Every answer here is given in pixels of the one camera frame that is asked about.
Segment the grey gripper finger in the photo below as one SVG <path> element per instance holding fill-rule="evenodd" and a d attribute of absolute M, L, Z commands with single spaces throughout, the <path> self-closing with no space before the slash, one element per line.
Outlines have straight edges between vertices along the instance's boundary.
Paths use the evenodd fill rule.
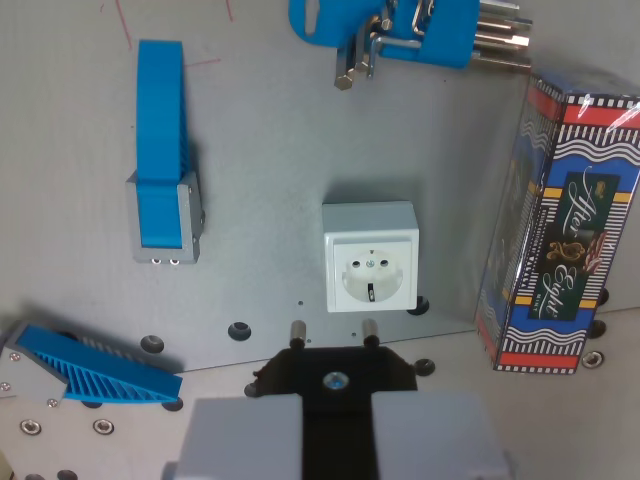
<path fill-rule="evenodd" d="M 303 401 L 297 394 L 198 400 L 170 479 L 300 479 Z"/>
<path fill-rule="evenodd" d="M 510 479 L 511 467 L 481 399 L 469 393 L 372 395 L 381 479 Z"/>

